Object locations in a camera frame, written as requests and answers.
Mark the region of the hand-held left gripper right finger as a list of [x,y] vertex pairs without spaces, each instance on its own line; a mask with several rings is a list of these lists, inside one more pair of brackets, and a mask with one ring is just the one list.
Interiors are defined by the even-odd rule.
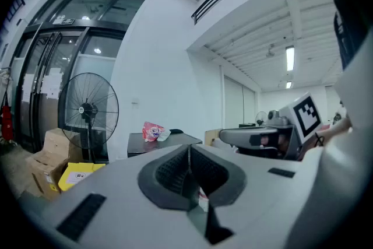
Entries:
[[208,198],[190,248],[282,248],[314,184],[322,149],[301,162],[192,145],[189,165]]

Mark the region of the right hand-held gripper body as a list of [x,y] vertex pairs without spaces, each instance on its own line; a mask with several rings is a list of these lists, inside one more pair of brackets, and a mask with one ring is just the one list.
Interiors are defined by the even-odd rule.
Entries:
[[291,130],[284,158],[297,160],[304,145],[322,128],[322,121],[313,97],[307,92],[283,108],[270,111],[266,126],[276,128],[279,134]]

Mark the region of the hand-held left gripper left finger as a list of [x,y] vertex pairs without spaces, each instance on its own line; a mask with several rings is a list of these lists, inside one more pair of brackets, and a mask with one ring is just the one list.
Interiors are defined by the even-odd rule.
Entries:
[[39,248],[203,248],[204,238],[185,211],[161,209],[138,186],[141,169],[181,145],[110,163],[61,194],[38,215]]

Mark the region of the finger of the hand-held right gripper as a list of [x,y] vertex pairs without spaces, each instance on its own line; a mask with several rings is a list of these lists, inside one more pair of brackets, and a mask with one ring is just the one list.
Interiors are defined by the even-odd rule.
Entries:
[[277,148],[279,144],[279,131],[270,127],[242,127],[223,129],[219,138],[238,148],[259,150],[264,148]]

